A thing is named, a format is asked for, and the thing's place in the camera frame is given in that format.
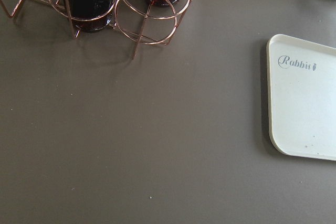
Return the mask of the cream rabbit tray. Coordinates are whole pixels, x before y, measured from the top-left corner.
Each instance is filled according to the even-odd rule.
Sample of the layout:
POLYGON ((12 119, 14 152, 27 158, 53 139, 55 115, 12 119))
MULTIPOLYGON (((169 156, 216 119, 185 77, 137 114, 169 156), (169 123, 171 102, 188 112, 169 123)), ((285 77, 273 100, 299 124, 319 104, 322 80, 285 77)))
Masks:
POLYGON ((335 48, 274 35, 267 81, 273 146, 285 155, 335 160, 335 48))

